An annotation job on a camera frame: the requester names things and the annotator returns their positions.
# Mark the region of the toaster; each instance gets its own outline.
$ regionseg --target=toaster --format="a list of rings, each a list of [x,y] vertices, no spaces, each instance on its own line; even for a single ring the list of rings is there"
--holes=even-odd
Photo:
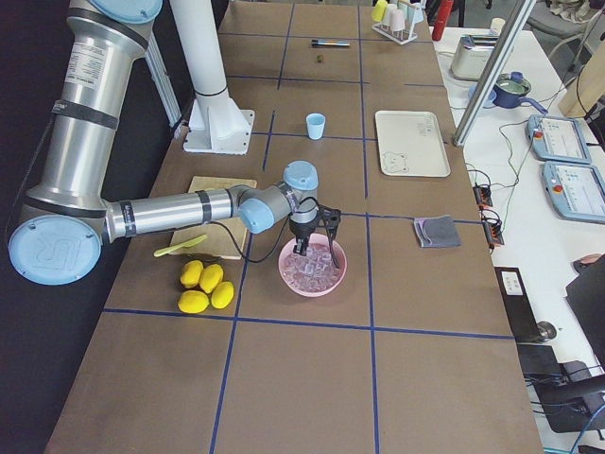
[[[497,41],[497,36],[462,35],[452,59],[452,75],[456,79],[479,80]]]

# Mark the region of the dark background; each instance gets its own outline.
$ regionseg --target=dark background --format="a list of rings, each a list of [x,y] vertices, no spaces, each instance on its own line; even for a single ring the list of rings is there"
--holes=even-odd
[[[213,0],[219,24],[228,0]],[[45,150],[26,178],[34,150],[61,97],[73,35],[68,0],[3,3],[0,26],[0,220],[4,229],[22,182],[35,185]],[[192,86],[169,5],[154,33],[181,107]],[[102,196],[146,197],[172,131],[144,59],[136,61],[120,117]],[[9,233],[14,221],[9,226]],[[97,266],[69,286],[46,287],[19,276],[0,253],[0,453],[41,453],[52,434],[78,366],[112,287],[128,241],[103,248]]]

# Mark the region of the yellow knife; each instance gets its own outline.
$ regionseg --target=yellow knife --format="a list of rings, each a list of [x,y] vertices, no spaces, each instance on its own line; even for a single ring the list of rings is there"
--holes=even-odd
[[[180,249],[180,248],[191,248],[191,247],[195,246],[196,244],[200,244],[207,237],[208,236],[206,234],[204,234],[204,235],[196,236],[195,238],[188,239],[187,241],[184,241],[183,243],[173,244],[172,246],[168,246],[167,248],[158,249],[155,253],[153,253],[153,256],[161,257],[162,255],[166,255],[167,253],[172,253],[173,251],[176,251],[177,249]]]

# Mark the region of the blue cable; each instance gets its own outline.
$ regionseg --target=blue cable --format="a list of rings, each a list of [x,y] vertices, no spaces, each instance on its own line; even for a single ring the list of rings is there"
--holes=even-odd
[[[595,418],[598,416],[598,414],[601,413],[603,410],[605,410],[605,403],[603,405],[601,405],[598,408],[598,410],[593,413],[593,415],[590,417],[590,419],[588,420],[588,422],[586,423],[586,425],[584,426],[584,428],[579,433],[578,438],[574,442],[574,445],[571,446],[571,449],[569,451],[563,451],[561,449],[555,449],[554,447],[545,447],[544,448],[544,452],[551,453],[551,454],[574,454],[574,451],[578,447],[579,441],[582,439],[582,437],[584,436],[584,434],[586,433],[586,431],[588,430],[588,428],[590,427],[590,425],[593,424],[593,421],[595,421]]]

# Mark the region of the white tray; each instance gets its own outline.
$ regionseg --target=white tray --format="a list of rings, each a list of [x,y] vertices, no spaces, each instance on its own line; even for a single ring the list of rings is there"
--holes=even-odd
[[[386,175],[447,177],[450,174],[434,113],[378,111],[375,118],[380,167]]]

